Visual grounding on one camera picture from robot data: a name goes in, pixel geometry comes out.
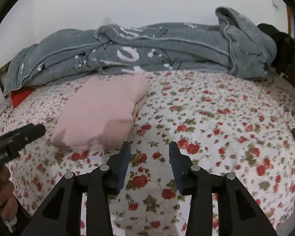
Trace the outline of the left hand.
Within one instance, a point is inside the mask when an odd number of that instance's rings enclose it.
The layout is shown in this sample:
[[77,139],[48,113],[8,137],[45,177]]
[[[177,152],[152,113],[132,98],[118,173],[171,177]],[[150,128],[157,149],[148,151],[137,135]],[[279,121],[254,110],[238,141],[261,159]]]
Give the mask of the left hand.
[[13,194],[14,184],[10,181],[10,171],[6,165],[0,167],[0,218],[13,233],[13,223],[18,210],[18,203]]

